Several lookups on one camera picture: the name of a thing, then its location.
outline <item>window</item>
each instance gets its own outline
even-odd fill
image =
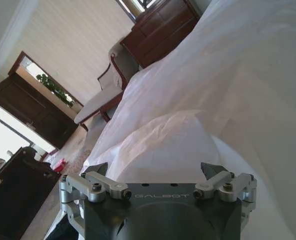
[[[50,153],[52,152],[55,148],[49,144],[46,140],[41,138],[37,133],[32,131],[30,128],[28,128],[25,124],[17,120],[14,116],[12,116],[10,113],[5,111],[3,108],[0,107],[0,123],[3,125],[6,125],[9,129],[11,129],[13,132],[15,132],[17,135],[19,135],[21,138],[24,138],[27,142],[27,144],[24,144],[24,141],[21,139],[18,140],[18,143],[22,144],[22,146],[28,146],[32,143],[35,143],[38,145],[40,148],[44,149],[46,152]],[[12,147],[8,146],[8,149],[5,150],[5,153],[7,150],[12,151],[15,153],[18,148],[13,149]]]
[[[44,85],[52,94],[57,96],[68,107],[72,108],[75,103],[79,102],[61,85],[59,85],[47,72],[39,67],[28,55],[21,52],[15,64],[9,71],[9,75],[14,73],[19,66],[22,66],[31,76],[40,84]]]
[[[117,0],[127,15],[135,20],[157,0]]]
[[[19,148],[30,146],[31,142],[0,120],[0,159],[8,161],[7,151],[15,153]]]

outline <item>door frame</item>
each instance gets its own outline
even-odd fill
[[[78,126],[16,72],[0,83],[0,107],[59,149]]]
[[[18,70],[18,68],[19,68],[19,66],[20,66],[20,63],[22,62],[22,60],[23,60],[23,58],[24,57],[27,57],[30,61],[32,61],[32,62],[34,62],[36,65],[38,65],[38,67],[39,68],[41,68],[42,69],[42,71],[44,71],[45,73],[46,73],[46,75],[48,75],[50,78],[51,78],[51,80],[52,81],[54,81],[55,82],[55,84],[56,85],[58,85],[61,89],[63,89],[67,94],[69,94],[71,97],[73,97],[73,99],[75,100],[75,101],[77,101],[78,102],[78,104],[80,104],[82,107],[84,107],[84,105],[76,98],[76,97],[74,97],[69,91],[67,91],[61,84],[59,84],[47,71],[45,71],[36,61],[34,61],[29,55],[27,55],[24,51],[22,51],[21,53],[20,53],[20,55],[18,56],[18,58],[17,58],[17,60],[14,62],[14,64],[13,64],[13,66],[12,66],[12,68],[10,69],[10,71],[8,72],[8,75],[10,76],[10,75],[12,75],[12,74],[14,74],[17,70]]]

